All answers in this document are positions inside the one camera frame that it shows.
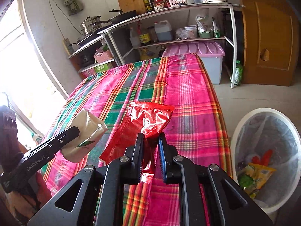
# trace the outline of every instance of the power strip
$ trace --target power strip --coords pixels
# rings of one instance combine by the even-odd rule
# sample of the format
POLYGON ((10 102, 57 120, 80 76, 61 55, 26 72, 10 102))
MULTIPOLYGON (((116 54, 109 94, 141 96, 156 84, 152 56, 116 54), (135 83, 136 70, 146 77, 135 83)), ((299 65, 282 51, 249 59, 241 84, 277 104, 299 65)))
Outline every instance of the power strip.
POLYGON ((63 40, 63 45, 69 56, 75 52, 68 38, 63 40))

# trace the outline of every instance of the plaid tablecloth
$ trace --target plaid tablecloth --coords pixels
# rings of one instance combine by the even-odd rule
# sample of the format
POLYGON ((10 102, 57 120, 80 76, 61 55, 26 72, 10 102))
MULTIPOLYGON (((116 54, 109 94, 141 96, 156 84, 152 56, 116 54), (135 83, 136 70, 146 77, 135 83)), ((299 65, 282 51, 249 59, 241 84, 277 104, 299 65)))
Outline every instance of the plaid tablecloth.
MULTIPOLYGON (((214 89, 200 58, 183 54, 127 64, 82 81, 46 138, 65 130, 82 108, 104 120, 109 130, 80 163, 71 163, 58 152, 43 167, 52 195, 85 165, 100 165, 98 157, 132 101, 175 106, 164 130, 167 142, 194 163, 216 163, 232 175, 227 133, 214 89)), ((151 184, 131 185, 125 191, 123 225, 179 225, 178 198, 176 185, 163 184, 158 159, 151 184)))

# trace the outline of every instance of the tile floor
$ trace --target tile floor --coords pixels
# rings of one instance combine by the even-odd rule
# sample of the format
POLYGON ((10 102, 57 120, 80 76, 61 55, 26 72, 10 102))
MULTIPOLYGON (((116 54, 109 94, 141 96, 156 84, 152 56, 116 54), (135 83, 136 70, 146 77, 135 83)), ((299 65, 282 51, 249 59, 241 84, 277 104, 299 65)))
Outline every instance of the tile floor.
POLYGON ((221 83, 214 85, 222 107, 228 136, 232 137, 238 122, 257 108, 273 108, 285 114, 301 132, 301 67, 296 69, 290 87, 242 84, 230 87, 230 79, 223 68, 221 83))

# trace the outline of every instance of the triangular cutout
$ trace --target triangular cutout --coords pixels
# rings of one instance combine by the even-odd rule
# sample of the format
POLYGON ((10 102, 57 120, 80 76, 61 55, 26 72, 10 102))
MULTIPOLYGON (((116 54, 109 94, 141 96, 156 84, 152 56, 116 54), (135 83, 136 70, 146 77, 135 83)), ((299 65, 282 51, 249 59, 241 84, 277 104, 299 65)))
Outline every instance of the triangular cutout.
POLYGON ((79 190, 82 186, 82 180, 78 179, 74 184, 55 202, 55 206, 65 211, 73 210, 79 190))
POLYGON ((241 197, 241 195, 235 190, 235 188, 232 187, 232 185, 227 180, 223 179, 221 183, 230 210, 236 210, 247 205, 247 202, 244 200, 244 198, 241 197))

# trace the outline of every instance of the red wrapper in trash can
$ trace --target red wrapper in trash can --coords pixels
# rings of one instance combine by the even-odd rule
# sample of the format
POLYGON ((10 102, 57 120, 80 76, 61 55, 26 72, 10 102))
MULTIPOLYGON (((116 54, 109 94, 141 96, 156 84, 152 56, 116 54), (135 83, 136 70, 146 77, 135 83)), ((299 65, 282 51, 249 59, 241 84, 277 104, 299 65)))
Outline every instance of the red wrapper in trash can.
POLYGON ((109 164, 123 156, 128 146, 134 145, 138 133, 144 134, 142 182, 150 182, 155 172, 158 136, 169 123, 174 106, 151 102, 132 102, 112 139, 100 155, 109 164))

